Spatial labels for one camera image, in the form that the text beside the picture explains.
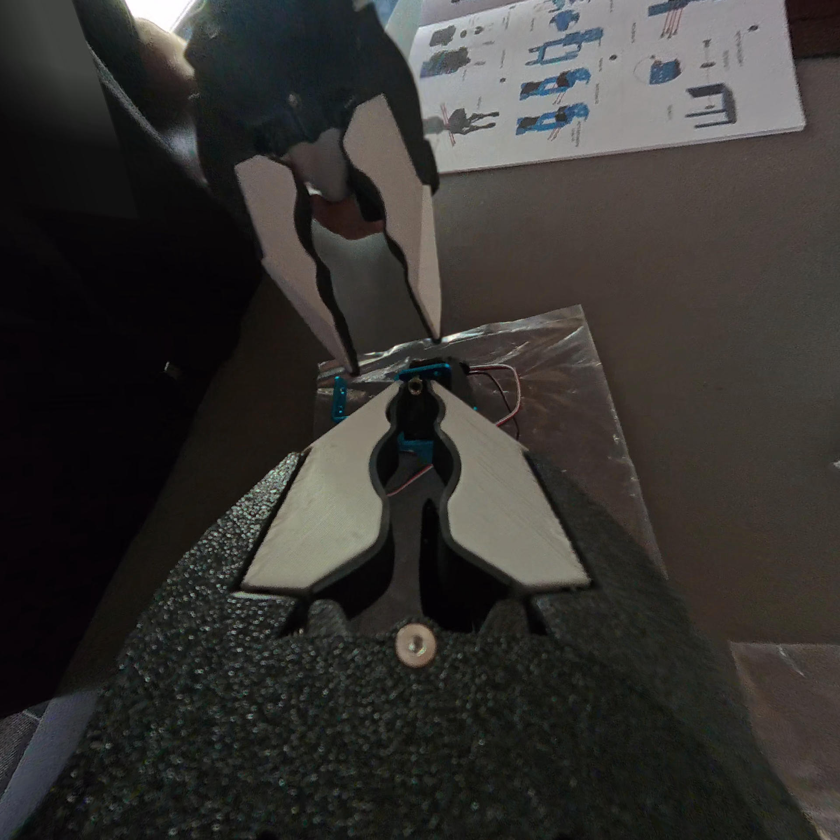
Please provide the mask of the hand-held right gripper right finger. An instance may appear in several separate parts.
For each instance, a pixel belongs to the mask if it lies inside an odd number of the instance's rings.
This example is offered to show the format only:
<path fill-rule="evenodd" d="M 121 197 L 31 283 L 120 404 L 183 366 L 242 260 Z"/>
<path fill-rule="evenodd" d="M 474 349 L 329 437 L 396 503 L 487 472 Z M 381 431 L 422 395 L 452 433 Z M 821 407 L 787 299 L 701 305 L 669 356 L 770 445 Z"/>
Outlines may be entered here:
<path fill-rule="evenodd" d="M 527 450 L 438 383 L 444 541 L 512 592 L 558 592 L 592 580 L 527 458 Z"/>

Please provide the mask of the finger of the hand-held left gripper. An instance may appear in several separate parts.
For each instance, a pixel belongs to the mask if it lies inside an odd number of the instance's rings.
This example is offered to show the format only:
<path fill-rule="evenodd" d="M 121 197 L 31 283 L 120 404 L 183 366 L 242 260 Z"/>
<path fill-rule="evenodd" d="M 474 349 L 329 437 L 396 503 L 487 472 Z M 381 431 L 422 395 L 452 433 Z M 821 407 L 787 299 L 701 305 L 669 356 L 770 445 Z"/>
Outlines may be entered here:
<path fill-rule="evenodd" d="M 357 355 L 331 272 L 313 244 L 306 186 L 288 165 L 263 155 L 237 163 L 235 176 L 266 273 L 332 357 L 357 374 Z"/>
<path fill-rule="evenodd" d="M 404 263 L 407 291 L 430 339 L 443 337 L 432 186 L 424 183 L 385 94 L 360 104 L 342 138 L 352 172 L 372 184 L 384 234 Z"/>

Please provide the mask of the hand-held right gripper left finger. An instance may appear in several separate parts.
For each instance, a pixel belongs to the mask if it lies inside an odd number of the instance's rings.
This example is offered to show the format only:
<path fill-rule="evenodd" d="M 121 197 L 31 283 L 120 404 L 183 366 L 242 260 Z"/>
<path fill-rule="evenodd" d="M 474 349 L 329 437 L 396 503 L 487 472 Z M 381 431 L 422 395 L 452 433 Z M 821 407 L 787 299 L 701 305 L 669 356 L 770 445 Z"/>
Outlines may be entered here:
<path fill-rule="evenodd" d="M 395 467 L 394 382 L 310 445 L 242 580 L 244 592 L 311 596 L 385 546 Z"/>

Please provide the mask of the blue perforated metal bracket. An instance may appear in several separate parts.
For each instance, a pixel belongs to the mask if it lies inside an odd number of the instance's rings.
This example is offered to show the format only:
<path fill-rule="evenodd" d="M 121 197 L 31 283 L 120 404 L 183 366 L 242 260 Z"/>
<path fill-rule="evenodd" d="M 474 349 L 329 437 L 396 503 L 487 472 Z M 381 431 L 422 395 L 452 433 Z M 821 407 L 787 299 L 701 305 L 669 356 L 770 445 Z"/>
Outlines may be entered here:
<path fill-rule="evenodd" d="M 358 407 L 360 394 L 342 375 L 335 375 L 332 381 L 332 398 L 330 418 L 334 426 L 338 426 Z"/>

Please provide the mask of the person's left forearm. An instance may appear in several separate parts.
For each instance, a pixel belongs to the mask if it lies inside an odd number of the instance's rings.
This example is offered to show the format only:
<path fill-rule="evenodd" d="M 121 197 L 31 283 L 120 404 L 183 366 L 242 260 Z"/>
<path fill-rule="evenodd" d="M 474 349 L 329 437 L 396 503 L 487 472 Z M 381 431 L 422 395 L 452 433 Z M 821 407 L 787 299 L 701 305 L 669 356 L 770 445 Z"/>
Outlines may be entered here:
<path fill-rule="evenodd" d="M 154 96 L 168 108 L 180 108 L 197 92 L 195 71 L 185 55 L 186 42 L 146 18 L 135 17 L 133 23 Z"/>

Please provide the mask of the person's left hand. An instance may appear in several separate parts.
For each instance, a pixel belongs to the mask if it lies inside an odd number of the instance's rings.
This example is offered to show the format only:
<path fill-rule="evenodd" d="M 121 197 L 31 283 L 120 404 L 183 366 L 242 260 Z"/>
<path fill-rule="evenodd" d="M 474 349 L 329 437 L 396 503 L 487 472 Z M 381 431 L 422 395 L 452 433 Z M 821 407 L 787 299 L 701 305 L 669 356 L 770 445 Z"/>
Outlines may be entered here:
<path fill-rule="evenodd" d="M 381 218 L 366 219 L 352 195 L 337 202 L 316 193 L 309 198 L 313 220 L 335 235 L 352 241 L 384 231 L 384 221 Z"/>

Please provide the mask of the large clear plastic bag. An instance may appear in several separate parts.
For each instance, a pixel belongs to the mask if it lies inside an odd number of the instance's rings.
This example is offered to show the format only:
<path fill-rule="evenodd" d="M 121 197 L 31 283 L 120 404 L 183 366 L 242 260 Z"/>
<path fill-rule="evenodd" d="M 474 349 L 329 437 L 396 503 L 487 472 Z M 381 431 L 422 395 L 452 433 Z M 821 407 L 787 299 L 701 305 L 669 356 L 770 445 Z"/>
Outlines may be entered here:
<path fill-rule="evenodd" d="M 446 356 L 469 367 L 492 367 L 469 378 L 477 409 L 489 419 L 509 414 L 520 386 L 519 412 L 504 429 L 519 434 L 519 442 L 541 467 L 565 476 L 602 508 L 667 578 L 637 471 L 581 306 L 452 332 L 438 344 L 425 339 L 363 353 L 357 376 L 343 370 L 337 361 L 321 362 L 313 436 L 318 438 L 333 426 L 330 407 L 335 375 L 342 375 L 362 392 L 359 408 L 391 384 L 409 361 Z"/>

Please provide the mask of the white instruction manual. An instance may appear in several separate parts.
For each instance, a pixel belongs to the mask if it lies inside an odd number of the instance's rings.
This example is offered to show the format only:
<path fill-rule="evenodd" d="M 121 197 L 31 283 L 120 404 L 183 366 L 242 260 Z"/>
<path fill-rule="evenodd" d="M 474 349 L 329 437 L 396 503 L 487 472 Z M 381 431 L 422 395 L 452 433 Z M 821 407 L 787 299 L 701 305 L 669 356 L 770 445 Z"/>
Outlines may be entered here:
<path fill-rule="evenodd" d="M 778 1 L 426 2 L 409 63 L 443 174 L 805 128 Z"/>

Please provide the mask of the pile of clear screw bags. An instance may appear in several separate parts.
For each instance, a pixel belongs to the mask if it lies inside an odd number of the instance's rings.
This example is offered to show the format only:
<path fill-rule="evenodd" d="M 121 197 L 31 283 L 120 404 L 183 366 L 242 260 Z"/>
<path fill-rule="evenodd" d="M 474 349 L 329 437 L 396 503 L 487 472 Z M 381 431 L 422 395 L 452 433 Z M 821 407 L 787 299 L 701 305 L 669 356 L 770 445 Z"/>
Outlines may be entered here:
<path fill-rule="evenodd" d="M 820 838 L 839 838 L 839 646 L 730 643 L 752 727 Z"/>

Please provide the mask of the dark brown flat case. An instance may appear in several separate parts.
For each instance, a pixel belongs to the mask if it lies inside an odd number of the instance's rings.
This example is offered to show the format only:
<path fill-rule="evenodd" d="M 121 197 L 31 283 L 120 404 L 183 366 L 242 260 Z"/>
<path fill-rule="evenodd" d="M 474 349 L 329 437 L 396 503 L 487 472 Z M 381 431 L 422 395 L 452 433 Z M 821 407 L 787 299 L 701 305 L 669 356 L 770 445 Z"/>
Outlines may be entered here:
<path fill-rule="evenodd" d="M 839 57 L 839 1 L 785 2 L 795 60 Z"/>

